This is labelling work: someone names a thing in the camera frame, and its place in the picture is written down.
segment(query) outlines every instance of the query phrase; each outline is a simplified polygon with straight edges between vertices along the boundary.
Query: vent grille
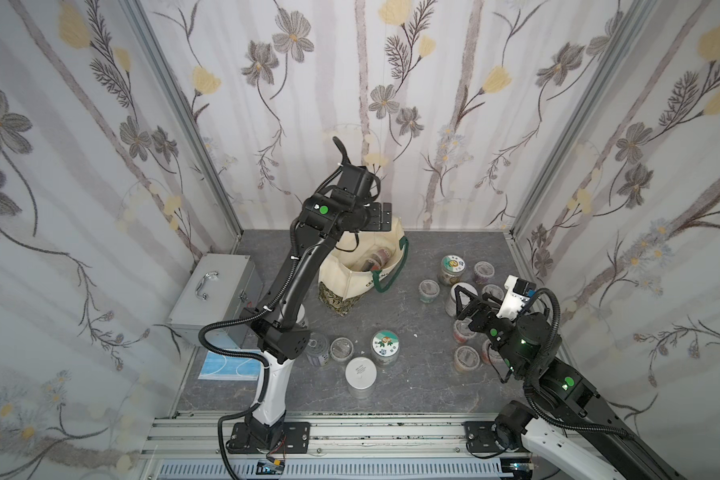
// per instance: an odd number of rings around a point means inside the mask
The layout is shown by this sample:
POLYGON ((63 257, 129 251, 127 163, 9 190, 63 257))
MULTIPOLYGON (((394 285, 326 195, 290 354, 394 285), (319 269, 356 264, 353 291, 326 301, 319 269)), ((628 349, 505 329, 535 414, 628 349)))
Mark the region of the vent grille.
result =
MULTIPOLYGON (((288 480, 322 478, 502 478, 501 460, 472 458, 294 458, 286 460, 282 475, 257 475, 258 460, 234 461, 240 478, 288 480)), ((158 480, 222 480, 229 478, 221 460, 165 460, 158 480)))

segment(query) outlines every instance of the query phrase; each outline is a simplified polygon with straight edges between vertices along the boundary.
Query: green bag handle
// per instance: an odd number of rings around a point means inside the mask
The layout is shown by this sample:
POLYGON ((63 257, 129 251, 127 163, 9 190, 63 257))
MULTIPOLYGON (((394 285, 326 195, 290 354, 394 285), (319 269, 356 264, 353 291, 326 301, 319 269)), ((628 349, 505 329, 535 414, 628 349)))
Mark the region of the green bag handle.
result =
POLYGON ((394 274, 386 285, 382 286, 382 282, 378 279, 378 276, 382 274, 381 270, 371 272, 371 274, 373 274, 373 285, 377 292, 384 293, 389 290, 389 287, 392 286, 394 280, 400 275, 400 272, 405 266, 405 261, 408 259, 408 238, 405 235, 400 238, 400 250, 403 250, 403 258, 400 260, 400 263, 397 264, 397 270, 394 271, 394 274))

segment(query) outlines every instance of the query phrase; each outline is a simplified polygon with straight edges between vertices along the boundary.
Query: canvas tote bag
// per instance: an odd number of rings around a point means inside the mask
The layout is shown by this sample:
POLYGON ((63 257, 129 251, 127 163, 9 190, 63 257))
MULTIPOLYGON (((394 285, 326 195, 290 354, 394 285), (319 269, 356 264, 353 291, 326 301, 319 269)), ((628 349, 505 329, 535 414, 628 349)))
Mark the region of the canvas tote bag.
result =
POLYGON ((389 232, 359 232, 359 245, 355 246, 355 234, 345 232, 335 249, 320 265, 318 296, 325 304, 339 315, 344 316, 349 309, 360 300, 363 293, 375 288, 377 292, 384 293, 392 286, 408 258, 408 238, 405 236, 400 219, 392 217, 392 229, 389 232), (355 272, 349 267, 358 262, 363 256, 385 247, 392 252, 392 258, 382 270, 373 272, 355 272), (389 280, 382 285, 381 280, 392 274, 389 280))

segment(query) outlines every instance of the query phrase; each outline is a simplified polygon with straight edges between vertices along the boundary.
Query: robotic arm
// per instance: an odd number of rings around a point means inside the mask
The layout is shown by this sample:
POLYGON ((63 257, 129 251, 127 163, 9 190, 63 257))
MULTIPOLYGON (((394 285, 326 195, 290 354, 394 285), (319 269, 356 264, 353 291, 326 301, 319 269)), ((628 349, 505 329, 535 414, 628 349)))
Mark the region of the robotic arm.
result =
POLYGON ((516 401, 502 408, 494 421, 498 444, 504 450, 526 447, 576 480, 684 478, 630 430, 589 380, 555 357, 561 344, 555 295, 516 276, 509 276, 505 287, 503 301, 456 289, 457 318, 470 317, 470 330, 488 335, 510 369, 508 377, 524 381, 530 408, 516 401), (459 291, 470 298, 466 306, 461 305, 459 291), (546 306, 544 313, 529 312, 541 295, 550 300, 551 324, 546 306), (579 432, 610 465, 561 435, 563 428, 579 432))
POLYGON ((320 265, 345 232, 355 233, 355 240, 359 243, 357 232, 361 230, 392 229, 392 204, 375 202, 381 192, 380 179, 366 167, 352 165, 342 142, 336 137, 333 142, 342 154, 342 162, 304 202, 301 214, 291 224, 291 249, 275 281, 254 309, 254 315, 212 323, 204 326, 198 335, 200 343, 209 351, 224 356, 251 358, 263 366, 253 405, 244 412, 219 420, 220 451, 233 478, 235 475, 226 458, 226 446, 221 437, 221 425, 224 421, 244 416, 250 446, 271 451, 280 442, 286 415, 286 387, 293 360, 301 355, 309 341, 309 330, 296 325, 298 308, 320 265), (336 177, 338 182, 331 184, 336 177), (211 330, 240 323, 249 323, 259 337, 258 347, 262 354, 220 349, 205 337, 211 330))

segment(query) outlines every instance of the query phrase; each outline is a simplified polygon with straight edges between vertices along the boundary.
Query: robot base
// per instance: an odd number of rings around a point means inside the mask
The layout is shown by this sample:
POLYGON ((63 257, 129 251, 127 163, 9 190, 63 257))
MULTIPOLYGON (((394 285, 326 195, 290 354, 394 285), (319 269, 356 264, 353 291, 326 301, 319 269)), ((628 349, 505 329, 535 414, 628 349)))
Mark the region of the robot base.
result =
MULTIPOLYGON (((275 453, 307 453, 307 447, 309 447, 309 422, 285 422, 282 424, 282 430, 286 436, 285 445, 275 450, 275 453)), ((231 455, 234 455, 258 454, 261 453, 260 449, 269 451, 268 446, 260 444, 250 435, 250 430, 244 422, 236 423, 232 428, 232 436, 226 443, 226 450, 231 455)))

